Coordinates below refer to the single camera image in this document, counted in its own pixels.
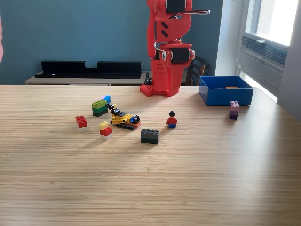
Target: red robotic arm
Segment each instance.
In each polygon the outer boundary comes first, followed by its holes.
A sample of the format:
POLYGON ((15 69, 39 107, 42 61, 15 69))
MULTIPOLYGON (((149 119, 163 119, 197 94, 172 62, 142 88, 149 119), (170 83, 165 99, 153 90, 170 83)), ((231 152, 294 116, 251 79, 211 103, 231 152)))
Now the red robotic arm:
POLYGON ((153 84, 142 85, 140 91, 147 96, 171 97, 178 92, 183 71, 195 57, 191 44, 181 42, 191 27, 191 14, 206 15, 210 11, 193 10, 192 0, 147 0, 147 5, 147 52, 153 84))

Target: green lego brick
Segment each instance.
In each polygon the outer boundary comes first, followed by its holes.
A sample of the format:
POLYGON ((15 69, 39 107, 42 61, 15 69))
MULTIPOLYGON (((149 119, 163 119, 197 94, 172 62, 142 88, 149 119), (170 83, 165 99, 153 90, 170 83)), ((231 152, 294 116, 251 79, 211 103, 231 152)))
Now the green lego brick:
POLYGON ((100 112, 103 112, 103 111, 105 111, 107 109, 108 108, 106 106, 104 106, 104 107, 101 107, 101 108, 98 108, 98 109, 92 108, 92 111, 95 112, 95 113, 100 113, 100 112))
POLYGON ((104 111, 102 111, 100 113, 93 112, 93 116, 100 117, 100 116, 102 116, 102 115, 104 115, 106 113, 108 113, 108 109, 106 109, 106 110, 104 110, 104 111))
POLYGON ((107 104, 106 100, 99 100, 92 104, 92 108, 99 109, 105 107, 106 104, 107 104))
POLYGON ((147 143, 147 144, 159 144, 159 140, 155 139, 146 139, 146 138, 141 138, 141 143, 147 143))

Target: blue lego piece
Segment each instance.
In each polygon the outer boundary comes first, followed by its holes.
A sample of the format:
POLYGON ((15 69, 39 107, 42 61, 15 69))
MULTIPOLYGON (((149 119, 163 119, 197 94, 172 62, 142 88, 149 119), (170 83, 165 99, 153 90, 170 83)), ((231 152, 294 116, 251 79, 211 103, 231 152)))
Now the blue lego piece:
POLYGON ((103 100, 106 100, 108 102, 108 104, 109 104, 109 103, 111 103, 111 96, 105 96, 103 98, 103 100))
POLYGON ((170 125, 168 125, 168 128, 175 128, 175 127, 176 127, 175 124, 170 124, 170 125))
POLYGON ((132 116, 132 117, 130 118, 130 123, 131 123, 131 124, 134 123, 134 116, 132 116))

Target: white lego brick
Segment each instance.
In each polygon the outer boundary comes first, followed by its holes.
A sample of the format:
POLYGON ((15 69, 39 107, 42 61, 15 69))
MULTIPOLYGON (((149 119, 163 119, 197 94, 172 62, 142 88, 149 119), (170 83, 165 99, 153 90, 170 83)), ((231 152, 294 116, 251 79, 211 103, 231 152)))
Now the white lego brick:
POLYGON ((101 134, 99 134, 99 135, 100 135, 100 139, 104 140, 104 141, 108 141, 108 140, 110 140, 113 137, 112 133, 109 134, 108 136, 104 136, 104 135, 101 135, 101 134))
POLYGON ((80 132, 80 133, 86 132, 86 131, 88 131, 89 129, 90 129, 89 126, 82 127, 82 128, 79 128, 79 132, 80 132))

